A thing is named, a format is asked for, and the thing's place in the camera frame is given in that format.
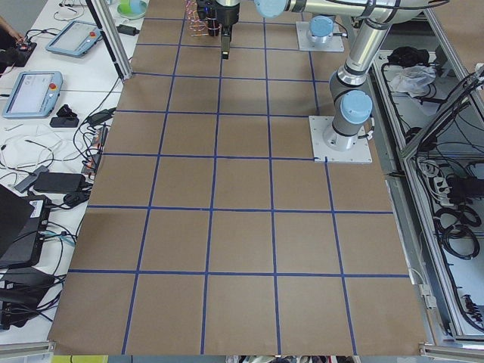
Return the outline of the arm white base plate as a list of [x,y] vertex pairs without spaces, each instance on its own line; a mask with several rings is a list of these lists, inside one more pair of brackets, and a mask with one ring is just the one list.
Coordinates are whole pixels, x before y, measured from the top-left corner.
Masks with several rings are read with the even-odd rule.
[[372,163],[369,141],[365,128],[358,134],[342,136],[333,128],[332,116],[310,116],[309,129],[313,159],[316,163]]
[[313,36],[309,29],[309,22],[296,22],[296,34],[300,51],[344,52],[343,35],[337,24],[334,31],[325,37]]

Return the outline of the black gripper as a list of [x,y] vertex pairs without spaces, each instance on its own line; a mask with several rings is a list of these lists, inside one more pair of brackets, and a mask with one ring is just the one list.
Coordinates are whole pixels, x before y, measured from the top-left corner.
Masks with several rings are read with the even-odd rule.
[[227,60],[231,47],[232,26],[239,21],[240,0],[215,0],[216,19],[222,25],[220,30],[221,56]]

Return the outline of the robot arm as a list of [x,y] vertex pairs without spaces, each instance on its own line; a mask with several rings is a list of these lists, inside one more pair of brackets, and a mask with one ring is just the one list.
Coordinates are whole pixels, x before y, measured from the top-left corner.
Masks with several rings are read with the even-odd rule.
[[[256,10],[264,18],[278,17],[284,11],[303,12],[305,1],[254,1]],[[221,57],[229,58],[232,27],[239,21],[240,1],[215,1],[216,21],[221,26]],[[320,41],[333,35],[334,15],[317,13],[309,22],[309,39]]]
[[343,94],[362,89],[376,53],[380,50],[390,27],[416,17],[421,11],[446,5],[447,1],[256,1],[256,9],[264,18],[283,12],[308,12],[321,15],[350,16],[362,20],[345,63],[331,77],[330,92],[336,114],[340,114]]

